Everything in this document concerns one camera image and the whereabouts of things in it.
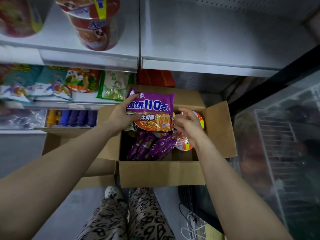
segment glass refrigerator door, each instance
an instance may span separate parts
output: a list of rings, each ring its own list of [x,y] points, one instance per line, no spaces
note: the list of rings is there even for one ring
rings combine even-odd
[[[320,71],[238,113],[234,168],[294,239],[320,239]]]

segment gray floor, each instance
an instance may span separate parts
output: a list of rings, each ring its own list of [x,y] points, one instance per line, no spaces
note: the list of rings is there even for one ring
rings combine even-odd
[[[44,139],[45,135],[39,134],[0,134],[0,178],[41,156]],[[177,187],[155,188],[154,191],[176,239],[185,239],[180,229],[187,223],[178,209]],[[75,239],[103,196],[103,188],[72,191],[33,239]]]

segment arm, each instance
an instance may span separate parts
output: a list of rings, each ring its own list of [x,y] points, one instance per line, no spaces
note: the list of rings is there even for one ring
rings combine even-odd
[[[234,171],[187,109],[176,115],[175,128],[195,148],[210,198],[228,240],[292,239],[271,208]]]
[[[31,239],[104,148],[141,115],[127,115],[133,95],[107,121],[0,180],[0,239]]]

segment pegboard panel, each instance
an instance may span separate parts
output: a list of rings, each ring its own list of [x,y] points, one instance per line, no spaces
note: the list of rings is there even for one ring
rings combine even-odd
[[[236,78],[232,75],[198,72],[171,71],[171,74],[176,88],[197,90],[201,93],[219,93]]]
[[[320,0],[181,0],[234,11],[258,12],[302,21],[320,5]]]

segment cardboard box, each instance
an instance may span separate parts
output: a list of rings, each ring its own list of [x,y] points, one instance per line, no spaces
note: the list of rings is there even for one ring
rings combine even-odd
[[[226,101],[205,108],[197,91],[133,85],[139,92],[175,94],[174,110],[179,107],[198,112],[205,121],[205,132],[224,158],[237,155],[236,143],[232,129],[228,104]],[[98,125],[108,119],[113,106],[105,106],[99,110]],[[60,144],[86,132],[90,128],[43,128],[47,132],[43,153],[47,153]],[[119,134],[111,138],[102,149],[98,158],[90,166],[75,189],[106,187],[114,185],[114,174],[120,175],[123,188],[164,187],[177,185],[204,185],[204,177],[197,154],[194,149],[180,151],[174,149],[166,161],[119,161],[121,144],[125,137]]]

